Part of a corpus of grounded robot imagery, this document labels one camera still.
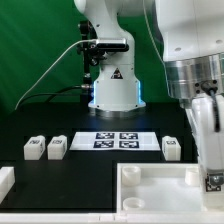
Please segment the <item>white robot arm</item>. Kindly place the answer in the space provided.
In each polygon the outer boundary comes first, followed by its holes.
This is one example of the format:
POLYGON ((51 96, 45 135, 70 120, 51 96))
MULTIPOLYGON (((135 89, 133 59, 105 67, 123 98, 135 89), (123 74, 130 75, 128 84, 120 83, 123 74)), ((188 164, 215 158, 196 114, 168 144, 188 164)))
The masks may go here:
POLYGON ((143 107, 134 75, 135 41, 119 16, 152 18, 170 97, 186 110, 208 174, 224 171, 224 0, 74 0, 97 39, 100 61, 90 111, 109 115, 143 107))

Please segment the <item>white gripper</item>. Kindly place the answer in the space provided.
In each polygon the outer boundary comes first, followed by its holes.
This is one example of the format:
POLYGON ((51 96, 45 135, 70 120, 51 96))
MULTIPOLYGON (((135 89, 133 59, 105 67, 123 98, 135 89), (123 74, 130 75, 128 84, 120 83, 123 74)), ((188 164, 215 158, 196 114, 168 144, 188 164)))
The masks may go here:
POLYGON ((220 117, 220 131, 215 131, 212 99, 204 95, 192 100, 191 108, 186 109, 192 129, 199 163, 207 173, 224 172, 224 97, 216 97, 220 117))

